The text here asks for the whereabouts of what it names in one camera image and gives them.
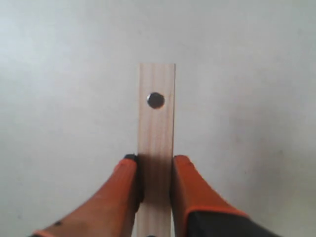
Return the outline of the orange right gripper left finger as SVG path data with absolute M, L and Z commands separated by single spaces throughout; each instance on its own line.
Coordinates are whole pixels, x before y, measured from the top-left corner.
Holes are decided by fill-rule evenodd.
M 143 198 L 139 158 L 128 154 L 89 200 L 33 236 L 129 237 Z

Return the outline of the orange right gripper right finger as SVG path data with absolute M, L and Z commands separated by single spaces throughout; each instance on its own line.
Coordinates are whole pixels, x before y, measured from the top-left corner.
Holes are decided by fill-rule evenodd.
M 227 203 L 187 156 L 173 158 L 170 201 L 177 237 L 276 236 Z

